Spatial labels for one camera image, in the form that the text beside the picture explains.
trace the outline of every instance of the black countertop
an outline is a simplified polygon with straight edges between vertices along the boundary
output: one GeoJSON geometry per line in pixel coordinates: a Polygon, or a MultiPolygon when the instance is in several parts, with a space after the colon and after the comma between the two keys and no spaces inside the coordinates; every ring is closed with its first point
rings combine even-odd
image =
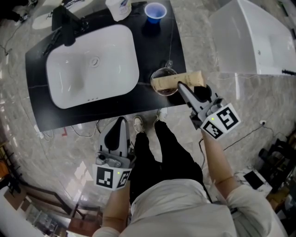
{"type": "MultiPolygon", "coordinates": [[[[169,59],[173,60],[173,69],[177,73],[186,72],[180,35],[171,3],[159,2],[167,8],[167,14],[159,25],[151,25],[146,21],[144,7],[147,2],[133,3],[130,15],[119,22],[113,20],[108,9],[86,17],[89,28],[83,34],[115,24],[125,25],[133,33],[140,76],[138,84],[127,94],[60,109],[51,100],[46,76],[47,57],[42,55],[52,35],[47,36],[26,53],[27,84],[40,131],[184,104],[179,93],[165,97],[158,95],[150,87],[151,74],[164,67],[169,59]]],[[[61,38],[54,48],[60,45],[62,45],[61,38]]]]}

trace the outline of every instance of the sink drain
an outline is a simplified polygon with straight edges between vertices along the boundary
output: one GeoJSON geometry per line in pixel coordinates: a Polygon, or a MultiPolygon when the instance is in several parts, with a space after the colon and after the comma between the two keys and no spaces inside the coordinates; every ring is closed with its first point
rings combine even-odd
{"type": "Polygon", "coordinates": [[[100,64],[100,59],[97,56],[92,57],[91,60],[89,61],[89,66],[91,66],[92,68],[96,68],[97,66],[99,66],[99,64],[100,64]]]}

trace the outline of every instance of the white appliance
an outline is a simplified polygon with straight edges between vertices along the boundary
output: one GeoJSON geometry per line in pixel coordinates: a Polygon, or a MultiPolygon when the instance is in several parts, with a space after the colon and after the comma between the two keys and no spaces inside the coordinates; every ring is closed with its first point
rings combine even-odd
{"type": "Polygon", "coordinates": [[[46,62],[53,102],[61,109],[130,92],[139,80],[133,35],[113,25],[54,49],[46,62]]]}
{"type": "Polygon", "coordinates": [[[211,15],[221,72],[281,75],[296,72],[290,31],[248,0],[232,0],[211,15]]]}

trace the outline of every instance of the blue cup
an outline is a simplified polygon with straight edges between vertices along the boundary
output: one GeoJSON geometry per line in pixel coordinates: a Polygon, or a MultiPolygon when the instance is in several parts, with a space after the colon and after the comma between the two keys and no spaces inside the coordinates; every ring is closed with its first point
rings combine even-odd
{"type": "Polygon", "coordinates": [[[145,14],[150,23],[157,24],[167,14],[167,9],[158,2],[152,2],[145,6],[145,14]]]}

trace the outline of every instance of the sink basin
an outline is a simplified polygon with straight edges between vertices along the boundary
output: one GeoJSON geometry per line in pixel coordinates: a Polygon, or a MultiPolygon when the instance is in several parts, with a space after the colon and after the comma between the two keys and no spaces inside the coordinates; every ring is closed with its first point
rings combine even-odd
{"type": "Polygon", "coordinates": [[[50,94],[61,109],[126,94],[139,80],[133,35],[113,25],[54,49],[46,62],[50,94]]]}

